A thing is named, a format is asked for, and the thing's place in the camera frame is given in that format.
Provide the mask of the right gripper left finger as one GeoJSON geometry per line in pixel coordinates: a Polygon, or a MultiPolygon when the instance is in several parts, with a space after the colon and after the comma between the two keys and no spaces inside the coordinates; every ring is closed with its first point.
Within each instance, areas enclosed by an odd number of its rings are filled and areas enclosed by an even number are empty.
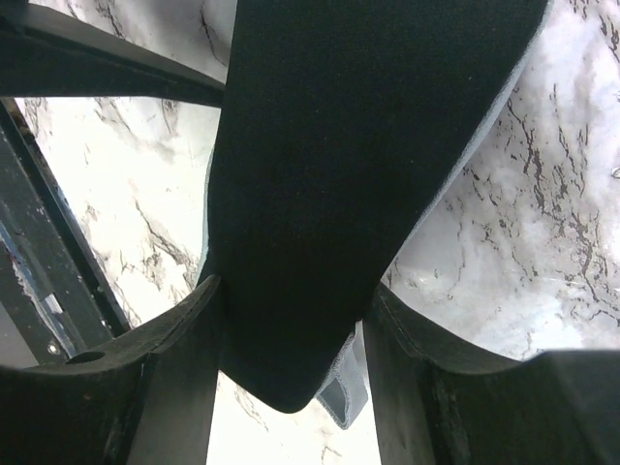
{"type": "Polygon", "coordinates": [[[203,464],[220,355],[219,280],[64,364],[1,369],[4,464],[203,464]]]}

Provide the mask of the black umbrella sleeve case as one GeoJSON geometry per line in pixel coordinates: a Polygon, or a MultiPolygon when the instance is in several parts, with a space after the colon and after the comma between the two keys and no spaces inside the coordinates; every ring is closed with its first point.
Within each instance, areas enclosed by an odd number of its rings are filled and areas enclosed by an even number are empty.
{"type": "Polygon", "coordinates": [[[509,98],[545,1],[240,1],[205,183],[222,371],[264,404],[367,402],[357,323],[509,98]]]}

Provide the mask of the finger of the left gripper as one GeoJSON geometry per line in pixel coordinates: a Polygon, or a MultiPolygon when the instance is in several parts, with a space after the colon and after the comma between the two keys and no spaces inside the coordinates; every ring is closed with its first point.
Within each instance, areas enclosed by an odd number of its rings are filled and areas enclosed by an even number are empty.
{"type": "Polygon", "coordinates": [[[3,97],[153,97],[221,105],[225,84],[72,16],[1,3],[3,97]]]}

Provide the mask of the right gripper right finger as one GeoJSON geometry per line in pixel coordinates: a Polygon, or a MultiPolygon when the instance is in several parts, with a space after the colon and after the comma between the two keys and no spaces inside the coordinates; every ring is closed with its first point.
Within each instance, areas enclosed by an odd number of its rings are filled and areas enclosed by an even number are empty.
{"type": "Polygon", "coordinates": [[[385,464],[615,464],[619,355],[491,353],[380,286],[363,323],[385,464]]]}

